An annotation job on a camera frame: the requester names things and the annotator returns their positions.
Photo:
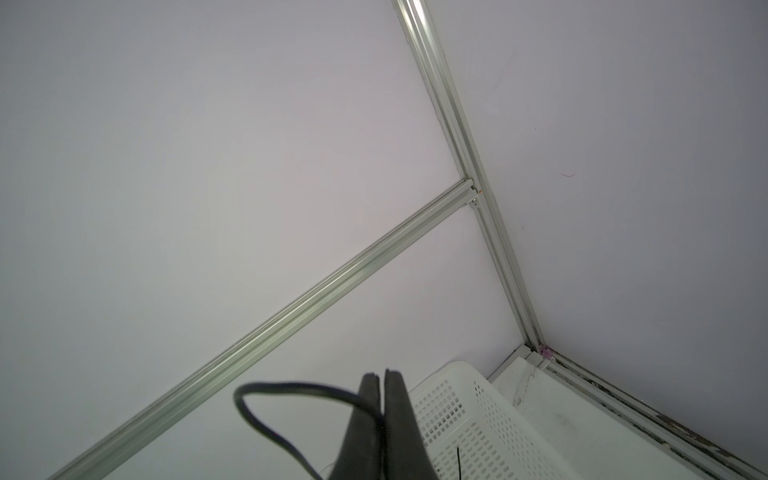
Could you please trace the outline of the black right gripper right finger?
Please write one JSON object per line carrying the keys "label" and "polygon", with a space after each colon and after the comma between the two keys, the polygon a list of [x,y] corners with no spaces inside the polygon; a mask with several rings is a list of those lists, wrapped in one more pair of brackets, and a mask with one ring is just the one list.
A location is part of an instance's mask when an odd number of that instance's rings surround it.
{"label": "black right gripper right finger", "polygon": [[404,378],[387,370],[384,378],[384,474],[389,480],[438,480],[421,438]]}

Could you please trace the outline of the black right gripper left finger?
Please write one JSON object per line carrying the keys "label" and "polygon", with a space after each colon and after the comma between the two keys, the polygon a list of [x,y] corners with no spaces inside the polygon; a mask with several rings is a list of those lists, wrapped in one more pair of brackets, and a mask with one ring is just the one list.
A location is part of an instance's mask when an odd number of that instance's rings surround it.
{"label": "black right gripper left finger", "polygon": [[354,407],[330,479],[380,478],[384,420],[379,377],[365,374],[357,395],[366,408]]}

